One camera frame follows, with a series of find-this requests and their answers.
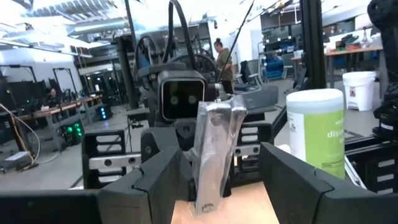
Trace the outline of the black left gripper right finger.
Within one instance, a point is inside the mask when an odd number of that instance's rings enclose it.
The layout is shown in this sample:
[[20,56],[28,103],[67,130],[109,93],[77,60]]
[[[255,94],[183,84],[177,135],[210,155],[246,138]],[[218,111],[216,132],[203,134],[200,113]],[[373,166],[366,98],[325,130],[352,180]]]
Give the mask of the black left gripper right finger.
[[262,181],[280,224],[398,224],[398,194],[377,194],[263,142]]

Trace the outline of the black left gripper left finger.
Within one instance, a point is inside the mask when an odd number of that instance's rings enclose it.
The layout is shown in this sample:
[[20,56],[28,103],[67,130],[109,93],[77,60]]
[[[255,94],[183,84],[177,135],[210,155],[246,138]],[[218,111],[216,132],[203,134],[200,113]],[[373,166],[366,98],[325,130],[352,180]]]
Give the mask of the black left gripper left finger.
[[180,149],[166,149],[102,189],[5,192],[0,224],[171,224],[190,168]]

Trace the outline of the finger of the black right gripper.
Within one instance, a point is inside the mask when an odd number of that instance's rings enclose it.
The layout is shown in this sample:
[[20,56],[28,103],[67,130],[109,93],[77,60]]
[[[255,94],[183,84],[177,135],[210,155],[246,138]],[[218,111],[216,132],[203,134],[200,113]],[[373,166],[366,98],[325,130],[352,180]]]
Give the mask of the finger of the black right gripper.
[[224,189],[223,189],[223,198],[229,197],[231,195],[231,183],[232,183],[232,175],[233,175],[233,158],[229,160],[226,164],[226,175],[223,178]]
[[187,158],[180,148],[174,128],[148,128],[141,134],[141,163],[179,164]]

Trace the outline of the clear packet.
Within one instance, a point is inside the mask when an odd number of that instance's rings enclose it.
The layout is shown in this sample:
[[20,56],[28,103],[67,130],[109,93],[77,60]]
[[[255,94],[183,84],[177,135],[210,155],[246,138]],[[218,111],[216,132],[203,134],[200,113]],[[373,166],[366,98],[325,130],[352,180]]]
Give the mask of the clear packet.
[[215,211],[223,198],[234,148],[247,111],[241,95],[226,101],[199,102],[192,162],[197,215]]

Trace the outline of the computer with green lights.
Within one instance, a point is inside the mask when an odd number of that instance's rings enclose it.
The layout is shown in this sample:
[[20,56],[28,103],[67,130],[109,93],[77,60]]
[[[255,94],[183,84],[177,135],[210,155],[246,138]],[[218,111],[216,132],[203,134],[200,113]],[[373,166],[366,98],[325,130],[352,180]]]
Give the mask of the computer with green lights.
[[67,124],[61,127],[62,136],[67,146],[80,144],[85,134],[81,121]]

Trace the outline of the wooden top workbench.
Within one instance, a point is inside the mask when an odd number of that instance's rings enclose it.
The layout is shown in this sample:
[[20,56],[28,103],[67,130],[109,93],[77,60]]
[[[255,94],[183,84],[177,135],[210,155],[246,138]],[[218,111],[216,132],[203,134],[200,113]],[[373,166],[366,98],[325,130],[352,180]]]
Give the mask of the wooden top workbench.
[[342,50],[342,51],[337,51],[337,52],[328,52],[325,54],[326,65],[327,65],[326,77],[330,84],[330,88],[335,87],[334,63],[333,63],[334,56],[357,54],[357,53],[372,52],[372,51],[379,52],[379,71],[381,73],[380,79],[381,80],[385,79],[385,76],[387,75],[387,68],[386,68],[384,51],[381,46],[365,47],[365,48],[354,49],[354,50]]
[[82,123],[83,116],[80,114],[80,108],[82,106],[85,109],[86,119],[91,124],[93,122],[93,117],[96,115],[96,109],[103,106],[102,98],[102,95],[91,95],[63,104],[62,106],[18,116],[18,118],[23,121],[45,118],[52,135],[52,142],[59,151],[62,151],[64,140],[58,133],[59,129],[64,125],[76,123],[77,121]]

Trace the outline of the green label wipes canister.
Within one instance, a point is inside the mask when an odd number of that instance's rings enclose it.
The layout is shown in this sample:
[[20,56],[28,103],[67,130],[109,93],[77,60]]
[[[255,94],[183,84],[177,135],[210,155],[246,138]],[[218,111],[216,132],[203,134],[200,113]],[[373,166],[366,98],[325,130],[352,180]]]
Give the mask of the green label wipes canister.
[[302,90],[286,96],[290,153],[338,178],[345,178],[343,92]]

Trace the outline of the person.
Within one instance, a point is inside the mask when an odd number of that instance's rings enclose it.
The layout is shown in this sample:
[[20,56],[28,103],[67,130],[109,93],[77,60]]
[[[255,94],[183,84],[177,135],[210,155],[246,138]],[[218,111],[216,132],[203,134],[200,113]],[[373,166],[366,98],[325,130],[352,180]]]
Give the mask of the person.
[[46,105],[49,107],[56,107],[60,104],[60,100],[57,98],[57,91],[54,88],[48,90]]
[[217,69],[220,71],[220,82],[226,93],[233,94],[232,60],[229,48],[223,46],[220,38],[217,38],[213,45],[218,53],[215,63]]

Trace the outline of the grey floor box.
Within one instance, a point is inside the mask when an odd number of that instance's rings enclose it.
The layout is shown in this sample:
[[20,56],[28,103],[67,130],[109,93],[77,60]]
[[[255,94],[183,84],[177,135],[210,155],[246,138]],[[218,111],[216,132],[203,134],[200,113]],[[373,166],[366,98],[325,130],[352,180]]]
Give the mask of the grey floor box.
[[20,151],[7,159],[0,162],[0,170],[4,173],[11,170],[23,169],[32,163],[32,158],[29,152]]

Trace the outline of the grey office chair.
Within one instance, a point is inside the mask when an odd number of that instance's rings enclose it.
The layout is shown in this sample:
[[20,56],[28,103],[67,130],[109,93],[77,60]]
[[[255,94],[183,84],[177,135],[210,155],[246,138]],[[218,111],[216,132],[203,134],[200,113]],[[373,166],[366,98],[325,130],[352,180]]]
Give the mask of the grey office chair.
[[244,60],[240,63],[240,72],[234,75],[234,91],[247,92],[262,86],[259,75],[258,59]]

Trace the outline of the white plastic bucket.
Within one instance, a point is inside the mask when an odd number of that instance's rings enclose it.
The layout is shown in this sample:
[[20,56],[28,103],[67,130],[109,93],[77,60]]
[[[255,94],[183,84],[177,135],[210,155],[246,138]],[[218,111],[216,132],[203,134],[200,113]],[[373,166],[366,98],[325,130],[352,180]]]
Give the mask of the white plastic bucket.
[[348,110],[370,111],[373,108],[374,81],[376,72],[344,73],[345,102]]

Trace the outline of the blue storage bin stack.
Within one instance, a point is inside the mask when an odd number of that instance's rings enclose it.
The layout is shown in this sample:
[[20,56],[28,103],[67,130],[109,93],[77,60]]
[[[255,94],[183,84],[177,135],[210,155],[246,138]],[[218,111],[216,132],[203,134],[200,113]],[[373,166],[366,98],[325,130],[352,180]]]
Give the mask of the blue storage bin stack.
[[265,69],[263,77],[267,79],[282,78],[284,72],[284,63],[280,57],[268,57],[265,59]]

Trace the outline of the thin black rod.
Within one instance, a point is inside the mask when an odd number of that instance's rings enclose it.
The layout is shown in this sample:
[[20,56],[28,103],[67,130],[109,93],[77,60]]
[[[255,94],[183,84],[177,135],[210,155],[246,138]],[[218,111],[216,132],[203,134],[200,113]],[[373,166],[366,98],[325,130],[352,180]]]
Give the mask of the thin black rod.
[[217,80],[216,80],[217,83],[222,83],[221,79],[222,79],[222,77],[223,77],[224,71],[226,70],[226,67],[227,67],[227,64],[228,64],[228,60],[230,59],[231,54],[233,53],[233,49],[234,49],[234,47],[235,47],[235,45],[236,45],[236,43],[237,43],[237,40],[238,40],[238,37],[239,37],[239,35],[240,35],[241,29],[243,28],[245,22],[247,21],[248,15],[250,14],[250,12],[251,12],[251,10],[252,10],[252,7],[253,7],[253,5],[254,5],[254,2],[255,2],[255,0],[252,0],[252,3],[251,3],[251,5],[250,5],[250,7],[249,7],[248,10],[246,11],[246,15],[244,16],[244,18],[243,18],[243,20],[242,20],[242,22],[241,22],[241,25],[240,25],[239,28],[236,30],[236,32],[234,32],[234,33],[236,33],[236,35],[235,35],[235,38],[234,38],[234,40],[233,40],[233,44],[232,44],[232,46],[231,46],[231,48],[230,48],[230,50],[229,50],[229,54],[225,57],[226,61],[225,61],[224,65],[223,65],[223,68],[220,70],[220,75],[218,76],[218,78],[217,78]]

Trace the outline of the dark metal post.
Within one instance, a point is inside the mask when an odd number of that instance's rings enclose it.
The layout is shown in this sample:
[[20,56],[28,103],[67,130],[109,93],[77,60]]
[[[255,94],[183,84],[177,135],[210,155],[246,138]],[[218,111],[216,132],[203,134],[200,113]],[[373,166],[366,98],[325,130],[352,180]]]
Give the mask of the dark metal post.
[[127,56],[126,40],[124,37],[119,36],[115,38],[115,41],[129,105],[132,110],[138,109],[139,98],[137,97],[136,88],[131,75],[129,59]]

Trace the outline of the black frame post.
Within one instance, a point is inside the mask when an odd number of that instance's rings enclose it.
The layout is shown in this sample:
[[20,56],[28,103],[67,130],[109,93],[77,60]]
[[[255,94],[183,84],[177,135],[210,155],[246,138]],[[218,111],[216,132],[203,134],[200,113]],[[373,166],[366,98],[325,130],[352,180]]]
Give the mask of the black frame post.
[[300,11],[308,88],[326,88],[321,1],[300,0]]

